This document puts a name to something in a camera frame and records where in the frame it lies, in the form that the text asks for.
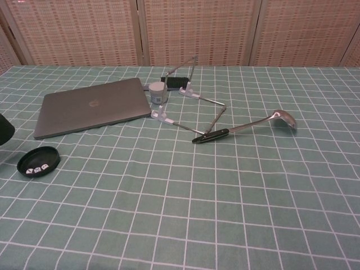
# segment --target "laptop lid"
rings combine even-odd
[[[138,78],[51,93],[44,96],[34,138],[64,135],[150,114]]]

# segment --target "black object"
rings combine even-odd
[[[14,126],[2,114],[0,114],[0,145],[3,145],[10,140],[14,133]]]
[[[34,178],[55,170],[60,162],[59,152],[51,146],[35,148],[18,162],[17,170],[26,177]]]
[[[227,128],[224,128],[224,129],[221,129],[221,130],[216,130],[216,131],[201,135],[200,137],[197,137],[197,138],[193,139],[192,143],[209,142],[209,141],[215,140],[217,138],[229,135],[229,132],[230,131]]]
[[[161,81],[165,82],[165,77],[161,77]],[[186,77],[168,77],[168,81],[166,85],[168,86],[168,90],[179,90],[180,87],[186,88],[187,83],[189,82],[189,78]]]

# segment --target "black handle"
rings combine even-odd
[[[209,142],[212,140],[215,140],[220,137],[224,137],[229,134],[229,130],[227,128],[216,130],[213,132],[210,132],[208,134],[201,135],[200,137],[197,137],[192,140],[192,143],[203,143],[203,142]]]

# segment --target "black lid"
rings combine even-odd
[[[59,152],[51,146],[35,148],[17,163],[17,170],[26,177],[40,177],[55,170],[60,162]]]

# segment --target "table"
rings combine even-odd
[[[196,134],[142,118],[32,137],[47,93],[149,84],[167,70],[14,66],[0,76],[0,112],[16,127],[0,147],[0,269],[360,269],[360,69],[195,69],[194,91],[228,106],[216,130],[283,109],[296,133],[273,121],[194,145]],[[219,109],[177,91],[166,104],[201,131]],[[39,146],[61,162],[30,181],[16,164]]]

